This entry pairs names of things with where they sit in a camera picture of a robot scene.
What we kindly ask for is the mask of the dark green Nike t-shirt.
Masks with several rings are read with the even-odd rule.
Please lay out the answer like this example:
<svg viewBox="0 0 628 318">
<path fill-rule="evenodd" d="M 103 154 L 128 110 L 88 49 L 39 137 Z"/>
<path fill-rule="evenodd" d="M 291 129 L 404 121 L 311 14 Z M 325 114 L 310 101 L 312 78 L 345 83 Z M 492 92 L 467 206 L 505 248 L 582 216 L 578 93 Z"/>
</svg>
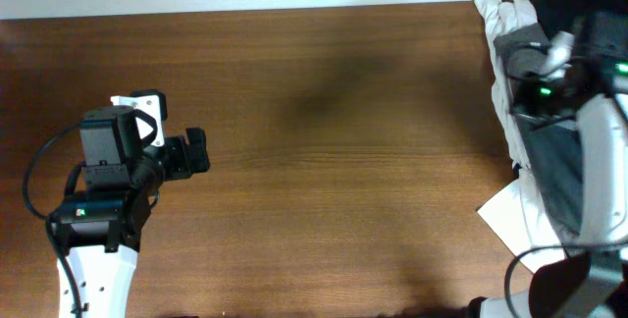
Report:
<svg viewBox="0 0 628 318">
<path fill-rule="evenodd" d="M 547 38 L 571 32 L 573 23 L 588 14 L 610 12 L 627 14 L 627 0 L 529 0 Z"/>
</svg>

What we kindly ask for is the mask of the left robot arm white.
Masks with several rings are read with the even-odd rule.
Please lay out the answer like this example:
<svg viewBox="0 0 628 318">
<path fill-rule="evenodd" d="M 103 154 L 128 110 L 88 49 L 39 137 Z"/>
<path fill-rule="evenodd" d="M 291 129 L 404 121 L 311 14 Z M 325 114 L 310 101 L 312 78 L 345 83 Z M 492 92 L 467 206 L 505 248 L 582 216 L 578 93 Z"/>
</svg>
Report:
<svg viewBox="0 0 628 318">
<path fill-rule="evenodd" d="M 81 125 L 84 161 L 49 214 L 46 233 L 58 257 L 62 317 L 123 317 L 142 228 L 165 182 L 210 168 L 206 134 L 189 128 L 144 147 L 136 131 Z"/>
</svg>

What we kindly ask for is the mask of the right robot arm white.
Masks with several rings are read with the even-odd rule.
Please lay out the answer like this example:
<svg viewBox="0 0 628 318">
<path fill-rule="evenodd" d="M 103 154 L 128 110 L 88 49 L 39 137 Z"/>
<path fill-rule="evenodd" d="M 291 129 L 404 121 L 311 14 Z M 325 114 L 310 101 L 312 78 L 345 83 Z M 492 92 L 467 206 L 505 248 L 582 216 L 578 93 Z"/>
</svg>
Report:
<svg viewBox="0 0 628 318">
<path fill-rule="evenodd" d="M 512 273 L 531 247 L 506 268 L 501 298 L 479 297 L 467 307 L 470 317 L 624 317 L 627 314 L 627 60 L 607 50 L 579 53 L 571 59 L 580 69 L 557 87 L 541 79 L 526 80 L 535 94 L 526 109 L 534 113 L 536 131 L 557 120 L 547 109 L 567 110 L 577 124 L 582 153 L 581 225 L 576 239 L 550 246 L 566 258 L 533 275 L 530 287 L 511 291 Z"/>
</svg>

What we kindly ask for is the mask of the grey t-shirt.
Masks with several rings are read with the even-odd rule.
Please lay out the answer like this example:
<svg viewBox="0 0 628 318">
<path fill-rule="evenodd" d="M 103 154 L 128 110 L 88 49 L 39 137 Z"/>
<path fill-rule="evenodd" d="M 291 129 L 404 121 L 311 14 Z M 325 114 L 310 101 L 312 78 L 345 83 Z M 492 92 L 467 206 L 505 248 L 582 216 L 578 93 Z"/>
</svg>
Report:
<svg viewBox="0 0 628 318">
<path fill-rule="evenodd" d="M 526 78 L 541 70 L 547 58 L 544 49 L 550 41 L 541 25 L 533 24 L 499 35 L 493 44 L 505 74 Z"/>
</svg>

